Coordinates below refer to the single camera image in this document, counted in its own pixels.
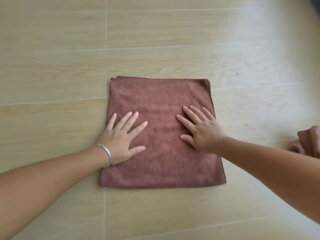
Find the silver bracelet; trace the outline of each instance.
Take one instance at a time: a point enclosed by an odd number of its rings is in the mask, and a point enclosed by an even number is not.
[[[111,154],[110,154],[110,152],[109,152],[108,148],[106,148],[104,145],[101,145],[101,144],[96,145],[96,147],[101,147],[101,148],[102,148],[103,150],[105,150],[105,151],[106,151],[106,153],[108,154],[108,157],[109,157],[109,163],[108,163],[108,165],[104,166],[104,168],[109,167],[109,166],[111,165]]]

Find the crumpled towel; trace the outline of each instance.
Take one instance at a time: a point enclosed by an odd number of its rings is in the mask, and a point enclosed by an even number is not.
[[[210,82],[207,79],[111,79],[107,121],[117,113],[117,123],[129,111],[139,112],[131,129],[144,121],[146,128],[130,148],[146,150],[128,161],[102,170],[100,185],[121,189],[196,188],[226,183],[219,156],[200,153],[181,134],[189,134],[176,118],[183,106],[205,107],[213,115]]]
[[[299,131],[298,137],[298,140],[291,143],[289,150],[320,159],[319,126],[312,126],[310,129]]]

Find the folded towel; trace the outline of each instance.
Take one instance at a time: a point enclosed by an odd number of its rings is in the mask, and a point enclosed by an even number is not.
[[[289,150],[320,159],[319,126],[312,126],[310,129],[299,131],[298,137],[298,140],[291,143]]]
[[[213,115],[210,82],[207,79],[111,79],[107,121],[127,112],[139,112],[132,129],[143,121],[147,127],[130,144],[146,150],[133,158],[102,170],[100,185],[122,189],[209,187],[226,183],[219,156],[200,153],[181,140],[189,134],[176,115],[187,117],[183,106],[205,107]]]

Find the person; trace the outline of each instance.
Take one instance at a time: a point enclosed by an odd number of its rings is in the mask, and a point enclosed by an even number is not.
[[[285,202],[320,223],[320,161],[297,153],[255,145],[229,137],[205,108],[183,107],[192,120],[177,119],[193,136],[180,138],[202,152],[217,154],[250,173]],[[129,132],[138,112],[127,113],[114,126],[108,122],[98,144],[118,164],[142,152],[130,142],[147,126]],[[74,184],[109,163],[108,153],[94,146],[79,153],[27,165],[0,175],[0,239],[10,239],[45,211]]]

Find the wooden floor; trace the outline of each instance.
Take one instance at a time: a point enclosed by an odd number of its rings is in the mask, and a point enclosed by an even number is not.
[[[93,145],[118,75],[207,78],[230,136],[285,148],[320,124],[319,74],[308,0],[0,0],[0,171]],[[319,238],[224,166],[226,185],[199,189],[111,190],[97,173],[14,240]]]

